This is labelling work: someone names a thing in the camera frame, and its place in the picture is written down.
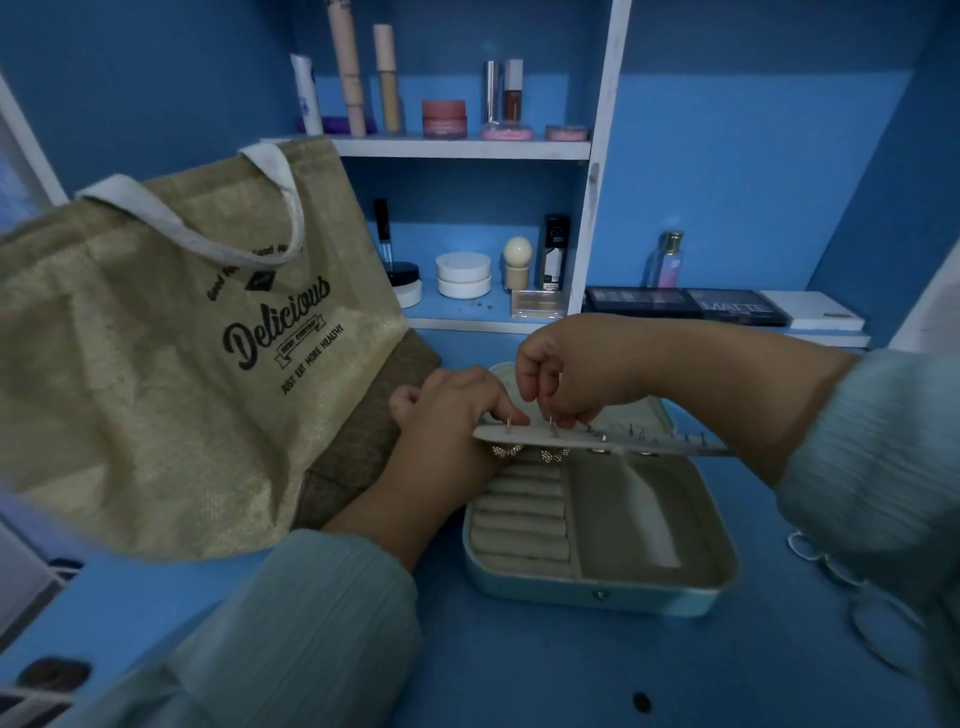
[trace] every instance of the eyeshadow palette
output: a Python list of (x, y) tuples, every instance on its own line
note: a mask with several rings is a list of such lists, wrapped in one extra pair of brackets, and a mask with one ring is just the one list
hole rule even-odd
[(587, 298), (597, 313), (641, 318), (699, 319), (700, 306), (680, 288), (589, 286)]
[(703, 317), (711, 321), (753, 327), (785, 327), (790, 324), (786, 314), (753, 291), (719, 288), (685, 288), (684, 291), (700, 307)]

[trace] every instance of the white fabric handle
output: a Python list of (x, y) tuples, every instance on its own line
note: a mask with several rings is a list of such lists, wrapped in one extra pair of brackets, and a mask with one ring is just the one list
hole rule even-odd
[(253, 144), (240, 150), (263, 174), (270, 178), (283, 195), (290, 213), (290, 243), (279, 255), (254, 255), (203, 237), (186, 227), (176, 212), (153, 192), (126, 175), (113, 175), (77, 193), (78, 198), (99, 200), (128, 212), (176, 245), (190, 253), (221, 265), (255, 270), (276, 270), (290, 262), (303, 249), (303, 207), (290, 162), (275, 144)]

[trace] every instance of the pink jar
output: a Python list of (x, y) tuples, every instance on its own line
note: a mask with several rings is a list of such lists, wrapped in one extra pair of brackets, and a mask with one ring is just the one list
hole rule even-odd
[(422, 106), (424, 139), (467, 138), (466, 101), (424, 101)]

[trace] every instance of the perfume bottle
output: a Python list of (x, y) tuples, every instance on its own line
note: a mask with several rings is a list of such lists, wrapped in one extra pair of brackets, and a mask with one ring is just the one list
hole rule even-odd
[(660, 274), (657, 278), (658, 288), (676, 288), (677, 277), (680, 275), (680, 266), (684, 262), (680, 243), (684, 239), (681, 231), (667, 231), (663, 234), (663, 255), (660, 257)]

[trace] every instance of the concealer tube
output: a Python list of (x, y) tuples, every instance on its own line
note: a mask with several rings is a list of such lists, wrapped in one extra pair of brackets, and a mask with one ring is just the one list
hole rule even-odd
[(376, 48), (376, 70), (380, 73), (383, 126), (388, 133), (400, 133), (400, 94), (396, 83), (393, 27), (390, 25), (374, 25), (373, 46)]
[(347, 104), (350, 135), (366, 136), (363, 85), (360, 83), (360, 60), (357, 58), (350, 0), (326, 0), (326, 13), (330, 18), (333, 49), (337, 53), (337, 67), (340, 69), (340, 85), (344, 89), (344, 102)]

